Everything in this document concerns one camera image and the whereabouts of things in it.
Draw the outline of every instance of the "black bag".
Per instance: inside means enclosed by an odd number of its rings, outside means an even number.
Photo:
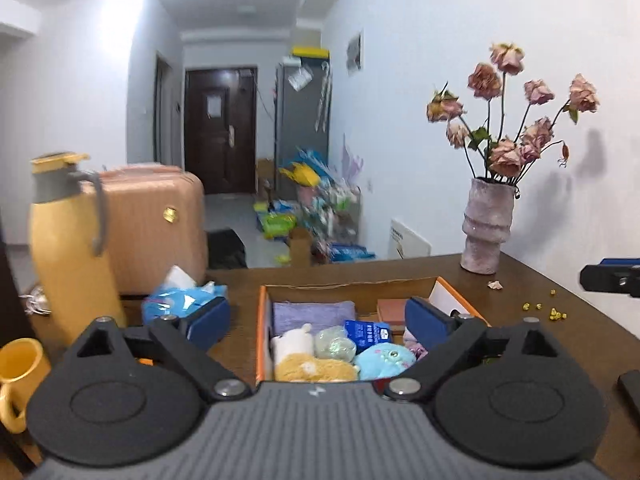
[[[246,269],[246,251],[233,229],[207,233],[209,269]]]

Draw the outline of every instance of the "metal screw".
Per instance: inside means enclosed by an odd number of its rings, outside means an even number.
[[[237,397],[244,394],[246,385],[238,379],[223,379],[216,383],[213,390],[223,397]]]
[[[389,383],[389,389],[398,396],[413,395],[420,391],[420,383],[409,377],[399,378]]]

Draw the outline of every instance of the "yellow mug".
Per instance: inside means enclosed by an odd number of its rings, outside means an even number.
[[[42,345],[35,339],[16,339],[0,349],[0,421],[11,433],[26,429],[27,402],[50,370]]]

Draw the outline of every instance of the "dried flower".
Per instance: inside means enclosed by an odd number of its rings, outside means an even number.
[[[469,76],[468,87],[474,91],[474,97],[489,100],[500,95],[502,82],[494,67],[488,63],[478,63]]]
[[[529,164],[540,158],[540,150],[535,144],[523,144],[520,147],[520,158],[522,159],[522,165]]]
[[[462,103],[449,91],[437,93],[427,105],[427,119],[430,123],[450,121],[462,115]]]
[[[579,112],[594,113],[599,104],[596,87],[589,83],[582,74],[577,74],[569,87],[569,108]]]
[[[465,147],[465,139],[469,136],[469,130],[464,124],[447,123],[447,139],[449,143],[456,149]]]
[[[562,157],[558,159],[558,165],[561,168],[566,168],[566,164],[569,161],[569,147],[562,143]]]
[[[524,83],[524,95],[532,105],[543,105],[556,97],[542,79]]]
[[[513,43],[494,43],[491,46],[491,62],[501,72],[516,75],[524,70],[524,51]]]
[[[522,143],[533,144],[538,150],[542,150],[553,136],[551,120],[548,117],[543,117],[524,130]]]
[[[522,168],[520,149],[512,140],[504,139],[491,151],[489,169],[503,176],[517,176]]]

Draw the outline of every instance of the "pink ceramic vase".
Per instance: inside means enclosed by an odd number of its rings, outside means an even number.
[[[462,231],[465,251],[460,265],[476,274],[495,274],[500,262],[500,245],[511,234],[515,187],[489,183],[479,178],[471,182]]]

